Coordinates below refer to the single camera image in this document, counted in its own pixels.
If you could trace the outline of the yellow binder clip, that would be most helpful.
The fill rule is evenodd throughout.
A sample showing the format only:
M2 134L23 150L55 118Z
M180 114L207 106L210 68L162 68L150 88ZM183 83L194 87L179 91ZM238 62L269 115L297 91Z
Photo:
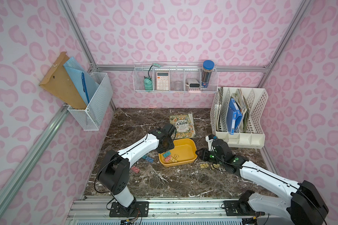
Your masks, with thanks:
M212 169L218 169L219 167L220 167L219 164L212 164L212 165L211 165L211 168L212 168Z
M208 163L200 164L200 168L201 168L201 169L209 168L209 164L208 164Z

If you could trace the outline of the yellow plastic storage tray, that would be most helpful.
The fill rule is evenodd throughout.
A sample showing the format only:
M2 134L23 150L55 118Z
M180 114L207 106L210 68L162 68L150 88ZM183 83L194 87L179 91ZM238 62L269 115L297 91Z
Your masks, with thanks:
M174 141L174 145L174 149L159 154L159 161L164 167L189 164L197 159L197 148L192 139L178 139Z

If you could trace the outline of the blue binder clip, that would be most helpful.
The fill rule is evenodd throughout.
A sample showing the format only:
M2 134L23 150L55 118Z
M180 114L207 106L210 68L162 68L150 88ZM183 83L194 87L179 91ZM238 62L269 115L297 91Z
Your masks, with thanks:
M149 162L149 163L153 163L153 162L154 162L154 159L151 158L151 157L146 157L146 161Z

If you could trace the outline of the pink binder clip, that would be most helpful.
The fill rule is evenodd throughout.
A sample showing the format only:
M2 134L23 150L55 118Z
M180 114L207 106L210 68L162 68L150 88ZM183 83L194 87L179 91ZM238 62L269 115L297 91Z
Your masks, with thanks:
M131 170L132 170L134 173L139 173L139 172L140 172L140 169L137 168L137 167L135 167L135 166L131 167Z

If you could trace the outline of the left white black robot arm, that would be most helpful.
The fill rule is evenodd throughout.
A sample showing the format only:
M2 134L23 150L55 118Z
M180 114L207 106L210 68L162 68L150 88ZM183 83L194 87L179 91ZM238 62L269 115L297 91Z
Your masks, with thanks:
M174 149L172 135L175 133L175 126L166 123L162 128L148 131L127 148L108 151L94 182L100 182L122 207L131 208L135 202L135 197L127 187L131 167L151 151L166 153Z

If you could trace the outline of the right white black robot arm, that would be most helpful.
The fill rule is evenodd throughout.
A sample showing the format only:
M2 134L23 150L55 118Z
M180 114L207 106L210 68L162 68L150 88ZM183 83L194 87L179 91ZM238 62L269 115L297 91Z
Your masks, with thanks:
M196 151L203 161L219 164L225 171L262 186L275 197L248 190L240 196L237 209L247 215L264 212L292 221L295 225L323 225L329 209L314 184L297 182L274 174L241 155L235 155L228 143L214 135L206 137L207 148Z

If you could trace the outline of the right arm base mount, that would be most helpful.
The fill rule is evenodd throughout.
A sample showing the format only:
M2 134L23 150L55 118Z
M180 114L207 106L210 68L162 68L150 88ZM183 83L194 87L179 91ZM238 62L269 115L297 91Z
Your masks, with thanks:
M254 194L254 191L247 190L238 200L224 201L221 208L225 210L226 216L264 216L265 212L254 211L249 205L249 197Z

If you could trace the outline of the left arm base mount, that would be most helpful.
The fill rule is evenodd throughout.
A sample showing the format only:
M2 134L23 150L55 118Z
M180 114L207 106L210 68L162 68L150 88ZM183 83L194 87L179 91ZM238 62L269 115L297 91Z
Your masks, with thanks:
M134 201L130 206L124 207L119 202L113 202L109 209L109 217L148 217L149 202Z

